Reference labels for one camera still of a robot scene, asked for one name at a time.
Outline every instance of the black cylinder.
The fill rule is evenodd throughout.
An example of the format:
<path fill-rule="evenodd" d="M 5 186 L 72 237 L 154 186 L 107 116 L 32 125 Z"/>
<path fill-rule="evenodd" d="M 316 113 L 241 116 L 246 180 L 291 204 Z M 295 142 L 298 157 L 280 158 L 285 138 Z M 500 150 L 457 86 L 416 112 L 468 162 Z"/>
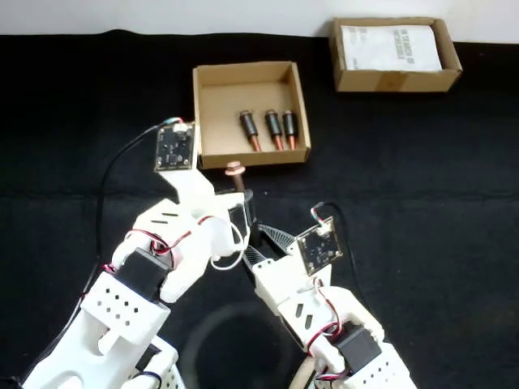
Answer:
<path fill-rule="evenodd" d="M 283 113 L 283 127 L 285 128 L 285 136 L 298 136 L 298 118 L 292 111 Z"/>
<path fill-rule="evenodd" d="M 273 111 L 272 109 L 268 110 L 265 114 L 265 122 L 267 123 L 268 133 L 270 136 L 274 137 L 283 134 L 281 132 L 281 124 L 279 124 L 276 111 Z"/>
<path fill-rule="evenodd" d="M 250 138 L 253 135 L 258 136 L 258 129 L 256 128 L 256 124 L 254 123 L 250 111 L 240 112 L 240 123 L 242 124 L 243 132 L 247 138 Z"/>

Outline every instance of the wire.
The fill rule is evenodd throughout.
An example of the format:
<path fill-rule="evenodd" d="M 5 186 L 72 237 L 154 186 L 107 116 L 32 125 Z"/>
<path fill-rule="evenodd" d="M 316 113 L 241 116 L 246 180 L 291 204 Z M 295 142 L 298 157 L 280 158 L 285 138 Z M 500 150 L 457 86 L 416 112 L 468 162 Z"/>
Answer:
<path fill-rule="evenodd" d="M 351 250 L 350 247 L 350 237 L 349 237 L 349 231 L 348 231 L 348 225 L 346 223 L 346 218 L 344 215 L 344 212 L 342 209 L 333 202 L 325 201 L 325 202 L 319 202 L 312 209 L 315 209 L 315 214 L 317 215 L 317 210 L 322 207 L 331 207 L 337 216 L 339 217 L 339 223 L 341 224 L 342 231 L 344 234 L 344 241 L 346 250 L 348 251 L 348 256 L 350 257 L 350 265 L 351 265 L 351 271 L 354 278 L 355 287 L 357 289 L 357 293 L 360 296 L 360 299 L 362 300 L 362 303 L 364 306 L 373 314 L 373 309 L 370 307 L 370 304 L 367 302 L 366 295 L 362 291 L 362 287 L 360 285 L 360 281 L 358 280 L 358 269 L 357 269 L 357 260 L 354 257 L 354 253 Z"/>
<path fill-rule="evenodd" d="M 10 377 L 0 377 L 0 383 L 12 383 L 15 384 L 19 389 L 24 389 L 19 379 L 17 379 L 14 375 Z"/>
<path fill-rule="evenodd" d="M 311 214 L 311 217 L 314 218 L 314 220 L 320 224 L 321 227 L 324 226 L 324 220 L 321 219 L 319 217 L 319 215 L 317 215 L 317 208 L 321 207 L 323 205 L 323 202 L 320 202 L 320 203 L 317 203 L 316 205 L 314 205 L 312 208 L 310 208 L 310 214 Z"/>
<path fill-rule="evenodd" d="M 337 336 L 337 335 L 339 335 L 342 332 L 342 322 L 341 322 L 341 317 L 339 316 L 339 312 L 337 312 L 337 309 L 332 304 L 332 302 L 326 296 L 324 296 L 324 293 L 321 290 L 321 287 L 324 286 L 323 281 L 319 277 L 316 277 L 316 278 L 314 278 L 313 282 L 314 282 L 315 291 L 322 296 L 322 298 L 329 305 L 329 307 L 332 310 L 333 314 L 335 314 L 335 318 L 336 318 L 336 321 L 337 321 L 337 328 L 330 335 L 331 336 Z"/>
<path fill-rule="evenodd" d="M 166 243 L 166 241 L 164 239 L 162 239 L 160 236 L 156 235 L 155 233 L 150 233 L 149 231 L 146 231 L 143 229 L 131 229 L 130 231 L 127 232 L 126 236 L 124 237 L 124 240 L 128 239 L 132 233 L 143 233 L 144 235 L 149 237 L 152 240 L 151 251 L 157 255 L 165 255 L 165 254 L 169 253 L 171 256 L 171 267 L 173 269 L 176 268 L 177 264 L 176 264 L 173 252 L 171 251 L 172 247 L 168 247 L 168 244 Z"/>
<path fill-rule="evenodd" d="M 319 337 L 319 335 L 321 335 L 323 332 L 325 332 L 326 330 L 328 330 L 329 328 L 331 327 L 334 327 L 337 325 L 337 322 L 331 322 L 331 323 L 328 323 L 326 324 L 324 327 L 322 327 L 320 330 L 318 330 L 315 335 L 313 335 L 310 340 L 308 340 L 308 343 L 307 343 L 307 353 L 310 357 L 313 357 L 311 351 L 310 351 L 310 347 L 314 344 L 315 340 Z"/>
<path fill-rule="evenodd" d="M 240 233 L 240 230 L 238 229 L 238 227 L 236 227 L 236 224 L 234 224 L 232 221 L 226 220 L 226 219 L 223 219 L 223 218 L 220 218 L 220 217 L 215 217 L 215 218 L 218 219 L 218 220 L 223 220 L 225 223 L 227 223 L 230 226 L 230 228 L 233 231 L 236 232 L 236 234 L 238 235 L 238 239 L 239 239 L 238 244 L 242 248 L 240 250 L 240 254 L 236 258 L 236 260 L 233 263 L 231 263 L 229 266 L 218 266 L 218 265 L 216 265 L 214 263 L 215 261 L 214 261 L 213 258 L 211 258 L 211 260 L 209 261 L 211 263 L 211 266 L 214 269 L 216 269 L 218 271 L 228 271 L 228 270 L 234 269 L 237 265 L 239 265 L 240 262 L 242 262 L 243 254 L 245 254 L 245 249 L 246 249 L 246 247 L 245 247 L 245 239 L 243 239 L 242 233 Z M 199 224 L 206 220 L 206 219 L 204 219 L 204 220 L 202 220 L 202 219 L 199 220 Z"/>
<path fill-rule="evenodd" d="M 348 375 L 349 372 L 350 372 L 350 369 L 346 367 L 344 369 L 344 371 L 342 371 L 339 374 L 326 374 L 326 373 L 322 373 L 322 374 L 318 375 L 317 377 L 315 377 L 315 380 L 319 380 L 319 381 L 336 381 L 336 380 L 338 380 L 340 378 L 344 378 L 346 375 Z"/>
<path fill-rule="evenodd" d="M 103 221 L 103 205 L 105 203 L 105 186 L 112 169 L 115 166 L 115 163 L 118 159 L 126 152 L 130 151 L 133 147 L 137 146 L 142 140 L 146 137 L 146 135 L 158 130 L 163 126 L 167 126 L 169 124 L 173 124 L 175 122 L 182 122 L 181 118 L 170 118 L 164 120 L 161 124 L 151 126 L 147 130 L 143 131 L 140 135 L 136 136 L 125 144 L 115 155 L 112 157 L 108 166 L 106 167 L 105 173 L 103 174 L 103 178 L 101 179 L 101 184 L 99 185 L 99 190 L 97 191 L 97 204 L 96 204 L 96 255 L 97 262 L 99 264 L 104 263 L 103 254 L 102 254 L 102 221 Z"/>
<path fill-rule="evenodd" d="M 93 284 L 93 281 L 96 278 L 96 275 L 101 271 L 102 265 L 105 263 L 105 261 L 102 258 L 102 242 L 101 242 L 101 225 L 102 225 L 102 219 L 103 219 L 103 205 L 105 202 L 105 185 L 108 181 L 108 178 L 110 176 L 110 173 L 112 171 L 112 168 L 114 167 L 117 160 L 126 152 L 130 151 L 133 147 L 137 146 L 145 137 L 146 135 L 152 133 L 153 131 L 158 130 L 159 128 L 163 126 L 167 126 L 169 124 L 173 124 L 175 122 L 182 122 L 181 118 L 170 118 L 164 120 L 161 124 L 151 126 L 144 132 L 142 132 L 140 135 L 136 136 L 133 140 L 125 144 L 112 158 L 112 160 L 108 163 L 108 166 L 106 167 L 106 170 L 103 174 L 103 177 L 101 179 L 101 183 L 99 185 L 98 191 L 97 191 L 97 204 L 96 204 L 96 220 L 95 220 L 95 229 L 96 229 L 96 257 L 97 261 L 94 263 L 92 270 L 90 271 L 90 274 L 88 275 L 87 282 L 84 285 L 81 294 L 79 295 L 78 301 L 75 303 L 74 309 L 72 310 L 72 314 L 67 320 L 65 326 L 62 328 L 62 330 L 52 339 L 52 341 L 45 347 L 45 349 L 38 355 L 38 357 L 34 360 L 34 362 L 27 368 L 26 373 L 24 374 L 24 377 L 22 379 L 22 382 L 25 382 L 27 377 L 30 375 L 30 373 L 34 370 L 36 365 L 40 363 L 43 359 L 48 357 L 52 350 L 54 350 L 54 347 L 56 344 L 58 344 L 59 340 L 63 337 L 65 332 L 68 330 L 69 326 L 72 324 L 72 322 L 75 319 L 75 316 L 79 313 L 81 309 L 81 301 L 84 299 L 84 296 L 90 289 L 90 287 Z"/>
<path fill-rule="evenodd" d="M 152 377 L 152 378 L 156 379 L 158 381 L 158 384 L 159 384 L 159 386 L 157 388 L 161 388 L 162 387 L 162 377 L 159 374 L 157 374 L 157 373 L 155 373 L 153 371 L 146 371 L 145 370 L 145 371 L 140 371 L 139 373 L 134 375 L 133 378 L 137 378 L 140 375 L 145 375 L 145 376 Z"/>

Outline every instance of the paper document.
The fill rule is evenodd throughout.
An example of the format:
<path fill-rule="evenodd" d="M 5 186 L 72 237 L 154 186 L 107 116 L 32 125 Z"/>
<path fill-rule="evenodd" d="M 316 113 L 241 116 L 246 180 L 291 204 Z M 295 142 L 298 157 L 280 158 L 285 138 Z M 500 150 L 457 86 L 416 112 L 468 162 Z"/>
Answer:
<path fill-rule="evenodd" d="M 430 26 L 341 26 L 349 71 L 441 71 Z"/>

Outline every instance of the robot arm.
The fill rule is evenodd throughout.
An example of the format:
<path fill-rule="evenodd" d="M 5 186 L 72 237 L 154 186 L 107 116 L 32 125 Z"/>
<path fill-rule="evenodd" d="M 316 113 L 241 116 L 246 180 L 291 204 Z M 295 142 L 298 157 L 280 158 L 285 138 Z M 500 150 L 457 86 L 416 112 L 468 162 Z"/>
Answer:
<path fill-rule="evenodd" d="M 244 193 L 216 195 L 196 170 L 197 133 L 177 122 L 159 129 L 156 171 L 179 203 L 164 199 L 136 219 L 24 389 L 184 388 L 176 350 L 157 336 L 170 313 L 163 302 L 177 301 L 208 263 L 238 264 L 251 225 Z M 231 266 L 216 265 L 236 252 Z"/>
<path fill-rule="evenodd" d="M 307 374 L 290 388 L 415 389 L 376 318 L 348 289 L 330 285 L 332 263 L 344 254 L 333 218 L 316 219 L 297 237 L 260 225 L 283 253 L 277 260 L 246 251 L 256 294 L 309 356 L 302 365 Z"/>

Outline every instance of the black cable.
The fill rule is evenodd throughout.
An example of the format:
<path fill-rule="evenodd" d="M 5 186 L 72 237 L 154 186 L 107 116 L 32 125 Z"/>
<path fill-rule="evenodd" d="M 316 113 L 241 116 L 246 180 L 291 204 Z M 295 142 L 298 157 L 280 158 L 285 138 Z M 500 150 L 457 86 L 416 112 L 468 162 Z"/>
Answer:
<path fill-rule="evenodd" d="M 344 235 L 344 241 L 345 241 L 344 243 L 346 246 L 348 256 L 350 257 L 351 272 L 354 277 L 355 288 L 357 289 L 357 293 L 360 296 L 360 299 L 361 299 L 361 302 L 363 303 L 363 305 L 371 312 L 371 314 L 375 315 L 373 312 L 373 309 L 370 307 L 369 303 L 367 302 L 366 295 L 364 294 L 360 281 L 358 279 L 357 260 L 355 259 L 354 253 L 350 247 L 350 236 L 349 236 L 349 231 L 348 231 L 348 224 L 346 223 L 346 217 L 344 215 L 344 212 L 342 211 L 341 207 L 339 207 L 336 203 L 331 202 L 331 201 L 323 201 L 323 202 L 317 203 L 312 208 L 319 209 L 322 207 L 332 208 L 334 210 L 334 213 L 337 214 L 337 216 L 339 217 L 339 224 L 341 225 L 342 233 Z"/>
<path fill-rule="evenodd" d="M 24 389 L 21 382 L 15 376 L 0 377 L 0 383 L 7 383 L 10 387 L 14 387 L 13 385 L 15 385 L 18 389 Z"/>
<path fill-rule="evenodd" d="M 106 182 L 108 181 L 108 178 L 110 176 L 110 173 L 112 172 L 112 168 L 115 166 L 115 163 L 117 162 L 117 160 L 125 152 L 128 152 L 133 147 L 137 146 L 144 139 L 144 137 L 147 134 L 149 134 L 149 133 L 151 133 L 151 132 L 153 132 L 155 130 L 158 130 L 159 128 L 161 128 L 161 127 L 163 127 L 165 125 L 172 124 L 174 122 L 180 122 L 180 121 L 181 121 L 181 119 L 167 119 L 167 120 L 164 120 L 161 124 L 149 127 L 147 130 L 142 132 L 140 135 L 138 135 L 135 138 L 133 138 L 133 140 L 131 140 L 130 142 L 125 144 L 114 155 L 114 157 L 111 159 L 111 161 L 108 163 L 108 166 L 106 167 L 105 172 L 103 174 L 103 177 L 101 179 L 101 183 L 99 185 L 99 189 L 97 190 L 96 226 L 95 226 L 95 229 L 96 229 L 96 257 L 97 257 L 97 260 L 96 260 L 94 266 L 92 267 L 92 270 L 90 271 L 90 274 L 89 274 L 89 276 L 87 278 L 87 282 L 84 285 L 84 287 L 83 287 L 83 289 L 81 291 L 81 294 L 79 295 L 79 299 L 76 302 L 76 304 L 74 306 L 74 309 L 72 310 L 72 314 L 69 317 L 69 319 L 67 320 L 65 326 L 54 337 L 54 339 L 50 342 L 50 344 L 47 345 L 47 347 L 45 347 L 45 349 L 40 353 L 40 355 L 38 355 L 38 357 L 34 360 L 34 362 L 27 368 L 26 373 L 25 373 L 25 375 L 24 375 L 24 377 L 22 379 L 22 382 L 25 382 L 25 380 L 27 379 L 27 377 L 29 376 L 31 371 L 34 370 L 36 365 L 41 360 L 43 360 L 46 357 L 48 357 L 50 355 L 50 353 L 52 352 L 52 350 L 54 350 L 54 347 L 56 347 L 56 344 L 58 344 L 59 340 L 63 337 L 65 332 L 68 330 L 69 326 L 74 321 L 75 316 L 79 313 L 79 311 L 81 309 L 81 301 L 83 300 L 84 295 L 88 292 L 88 290 L 92 286 L 93 281 L 96 279 L 96 276 L 101 273 L 101 267 L 105 263 L 105 261 L 103 260 L 103 257 L 102 257 L 102 244 L 101 244 L 101 225 L 102 225 L 102 218 L 103 218 L 103 205 L 105 203 L 105 186 L 106 186 Z"/>
<path fill-rule="evenodd" d="M 154 377 L 159 382 L 159 386 L 157 388 L 162 387 L 162 377 L 159 374 L 154 373 L 152 371 L 145 370 L 145 371 L 141 371 L 141 372 L 137 373 L 136 375 L 133 376 L 133 378 L 139 377 L 140 375 L 147 375 L 148 377 Z"/>

